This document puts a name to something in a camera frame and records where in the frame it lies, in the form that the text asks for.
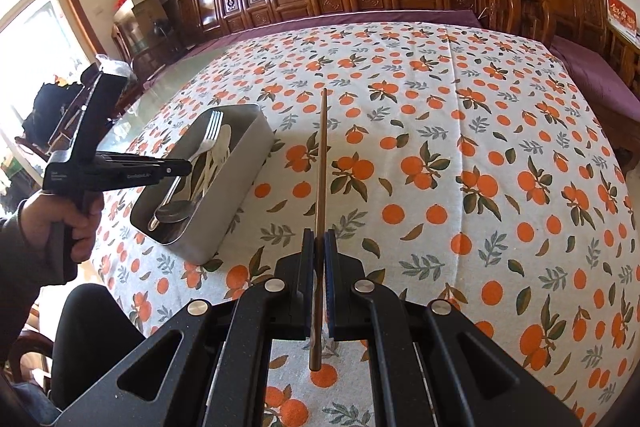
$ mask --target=person's leg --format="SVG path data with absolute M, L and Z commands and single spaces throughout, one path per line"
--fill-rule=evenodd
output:
M 78 286 L 65 302 L 56 333 L 50 399 L 66 409 L 143 340 L 107 288 Z

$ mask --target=brown wooden stick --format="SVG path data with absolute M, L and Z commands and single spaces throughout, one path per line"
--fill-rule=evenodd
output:
M 311 304 L 309 369 L 322 367 L 322 279 L 324 278 L 324 214 L 326 211 L 326 89 L 320 108 L 320 145 L 318 150 L 318 193 L 316 195 L 316 247 L 314 249 L 314 295 Z

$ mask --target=metal pivot screw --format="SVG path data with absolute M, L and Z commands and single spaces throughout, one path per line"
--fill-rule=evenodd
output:
M 209 309 L 209 303 L 206 301 L 191 301 L 187 306 L 187 311 L 190 315 L 199 316 L 204 315 Z
M 451 312 L 451 304 L 441 299 L 431 303 L 431 311 L 436 315 L 449 315 Z
M 282 279 L 269 279 L 264 283 L 264 289 L 272 293 L 281 292 L 284 290 L 284 281 Z
M 375 283 L 368 279 L 360 279 L 359 281 L 356 281 L 353 287 L 356 288 L 356 292 L 359 293 L 371 293 L 376 289 Z

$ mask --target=floral tablecloth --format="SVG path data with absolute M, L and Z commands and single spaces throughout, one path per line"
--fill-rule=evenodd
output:
M 406 299 L 449 299 L 593 425 L 637 362 L 640 255 L 598 122 L 539 43 L 427 23 L 285 32 L 236 44 L 130 146 L 163 155 L 207 107 L 257 102 L 270 158 L 198 267 L 132 229 L 141 189 L 107 195 L 93 261 L 146 335 L 193 298 L 241 296 L 313 227 L 329 89 L 327 224 Z M 367 347 L 273 346 L 265 425 L 372 426 Z

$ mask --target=triangular cutout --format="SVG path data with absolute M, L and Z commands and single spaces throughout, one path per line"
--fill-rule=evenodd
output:
M 485 400 L 495 398 L 518 383 L 517 377 L 470 334 L 460 333 L 458 342 Z
M 156 399 L 181 340 L 180 331 L 169 331 L 118 378 L 118 387 L 146 401 Z

